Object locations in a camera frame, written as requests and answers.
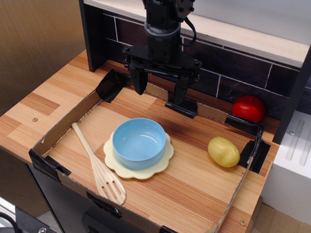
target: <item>wooden spatula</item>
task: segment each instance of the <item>wooden spatula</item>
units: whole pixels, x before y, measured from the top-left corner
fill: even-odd
[[[89,155],[99,194],[122,205],[126,199],[126,191],[121,181],[99,158],[96,157],[78,124],[73,123],[72,127]]]

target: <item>light blue bowl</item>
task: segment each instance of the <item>light blue bowl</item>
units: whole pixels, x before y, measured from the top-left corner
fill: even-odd
[[[158,162],[163,156],[165,142],[164,129],[146,118],[122,123],[112,136],[117,158],[133,170],[148,168]]]

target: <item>wood grain surface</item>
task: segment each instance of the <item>wood grain surface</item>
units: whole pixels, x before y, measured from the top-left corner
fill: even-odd
[[[91,93],[110,68],[124,70],[123,65],[108,61],[94,73],[89,72],[86,52],[81,53],[0,117],[1,147],[31,164],[29,149]],[[207,98],[205,102],[214,105],[219,100]],[[218,166],[207,153],[208,142],[220,135],[241,152],[250,137],[202,116],[190,119],[164,104],[148,94],[139,96],[132,88],[123,88],[111,103],[102,102],[93,108],[79,127],[94,153],[104,161],[103,146],[120,123],[146,117],[162,125],[172,139],[174,156],[164,172],[147,180],[121,180],[127,192],[124,207],[179,233],[203,233],[217,224],[245,172],[241,166]],[[263,139],[271,149],[260,174],[247,175],[220,232],[246,231],[247,226],[241,226],[240,221],[250,221],[269,173],[278,149],[271,142],[277,122],[268,118],[263,122],[267,124]],[[73,130],[48,155],[68,168],[71,178],[97,193],[90,160]]]

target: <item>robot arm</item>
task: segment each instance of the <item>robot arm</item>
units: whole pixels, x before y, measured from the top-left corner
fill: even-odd
[[[187,15],[194,10],[194,0],[143,0],[147,11],[145,31],[147,46],[125,47],[125,67],[129,69],[134,88],[142,94],[148,74],[174,78],[175,103],[179,104],[187,88],[199,79],[202,63],[181,50],[180,23],[185,21],[194,30]]]

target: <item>scalloped plate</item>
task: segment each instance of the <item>scalloped plate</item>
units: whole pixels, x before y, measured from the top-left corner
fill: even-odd
[[[131,170],[127,167],[125,167],[116,156],[116,152],[113,149],[112,146],[112,135],[110,136],[110,139],[105,143],[104,145],[104,153],[106,155],[105,157],[105,163],[107,167],[114,170],[118,176],[122,178],[136,178],[139,180],[145,180],[150,177],[152,177],[155,173],[159,173],[164,171],[168,165],[169,160],[172,158],[174,154],[174,148],[171,145],[171,138],[170,136],[166,134],[166,143],[165,143],[165,150],[162,158],[153,166],[141,169],[141,170]]]

